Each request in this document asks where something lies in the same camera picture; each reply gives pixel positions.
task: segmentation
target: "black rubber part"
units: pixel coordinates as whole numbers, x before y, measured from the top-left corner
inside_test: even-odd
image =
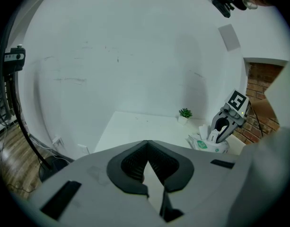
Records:
[[[166,221],[166,222],[170,222],[182,215],[183,212],[181,210],[178,209],[174,209],[171,205],[168,193],[166,191],[164,191],[163,194],[163,203],[162,206],[160,208],[159,211],[159,215]]]
[[[147,164],[147,141],[113,157],[107,165],[107,175],[115,186],[126,193],[147,195],[148,187],[142,184]]]
[[[47,168],[47,166],[43,163],[40,165],[39,178],[41,182],[44,182],[49,177],[61,171],[65,166],[68,165],[68,162],[66,160],[55,158],[54,156],[47,157],[45,161],[51,166],[51,168]]]
[[[148,161],[167,192],[182,190],[194,173],[192,162],[152,140],[148,141]]]
[[[147,186],[142,184],[148,161],[167,192],[182,190],[194,172],[188,158],[152,140],[144,140],[113,157],[108,162],[107,175],[122,191],[149,196]]]
[[[57,220],[63,213],[81,184],[76,181],[68,181],[63,187],[42,207],[41,211],[49,217]]]
[[[215,164],[217,166],[222,166],[222,167],[225,167],[225,168],[229,168],[229,169],[232,169],[235,165],[235,163],[232,163],[232,162],[228,162],[228,161],[221,161],[221,160],[213,160],[210,162],[211,164]]]
[[[225,118],[220,118],[216,121],[215,123],[215,129],[217,129],[219,132],[221,131],[222,127],[226,126],[226,128],[222,131],[222,133],[220,133],[218,136],[217,136],[217,139],[216,139],[216,142],[217,140],[223,135],[224,132],[226,132],[227,128],[229,127],[230,123],[227,119],[228,117],[225,117]]]

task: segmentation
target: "white wall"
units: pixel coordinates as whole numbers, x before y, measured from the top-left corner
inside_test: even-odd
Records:
[[[231,22],[239,39],[242,24]],[[77,144],[93,152],[114,111],[176,116],[188,107],[210,120],[243,89],[242,56],[260,54],[246,42],[227,52],[218,27],[228,23],[208,0],[44,0],[19,73],[30,132],[48,146],[61,136],[60,152],[78,158]]]
[[[218,12],[215,24],[233,25],[242,55],[248,62],[284,65],[290,60],[290,29],[276,7],[235,9],[230,18]]]

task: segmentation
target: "power cord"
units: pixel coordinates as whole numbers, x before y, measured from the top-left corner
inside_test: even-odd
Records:
[[[260,130],[260,132],[261,132],[261,134],[262,134],[262,137],[263,137],[263,136],[264,136],[264,135],[263,135],[263,129],[262,129],[261,125],[260,125],[260,122],[259,122],[259,120],[258,120],[257,114],[255,113],[254,108],[253,108],[253,107],[251,107],[251,108],[252,108],[252,110],[253,110],[253,112],[254,112],[254,114],[255,114],[256,120],[257,120],[257,122],[258,122],[259,130]]]
[[[47,149],[47,150],[50,150],[50,152],[51,152],[51,154],[54,156],[54,158],[57,158],[57,159],[63,159],[63,160],[65,160],[65,161],[67,161],[68,164],[70,164],[70,162],[69,162],[68,160],[66,160],[66,159],[64,159],[64,158],[61,158],[61,157],[56,157],[56,156],[53,154],[52,149],[53,149],[53,148],[57,148],[58,146],[51,147],[51,148],[47,148],[47,147],[41,146],[40,144],[38,144],[37,142],[35,142],[35,141],[32,140],[32,139],[31,139],[31,141],[32,141],[34,144],[38,145],[39,147],[42,147],[42,148]]]
[[[15,189],[17,189],[17,190],[25,191],[25,192],[27,192],[27,193],[31,193],[31,192],[33,192],[33,191],[36,189],[36,188],[34,188],[34,189],[31,190],[31,191],[27,191],[27,190],[25,190],[24,188],[15,187],[15,186],[12,185],[12,184],[7,184],[6,187],[8,187],[8,186],[11,186],[11,187],[13,187],[13,188],[15,188]]]

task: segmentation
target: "green plant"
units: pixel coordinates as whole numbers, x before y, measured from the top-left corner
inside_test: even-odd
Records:
[[[183,108],[181,110],[179,110],[179,114],[187,119],[189,119],[190,117],[192,117],[192,112],[191,110],[187,109],[187,108]]]

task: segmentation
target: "wooden floor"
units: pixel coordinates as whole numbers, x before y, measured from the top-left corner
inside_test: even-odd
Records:
[[[27,192],[41,184],[38,177],[40,166],[38,158],[20,128],[15,125],[8,128],[3,146],[4,135],[4,131],[0,132],[0,173],[10,191],[27,199],[29,196]],[[44,158],[51,155],[43,148],[37,147],[37,149]]]

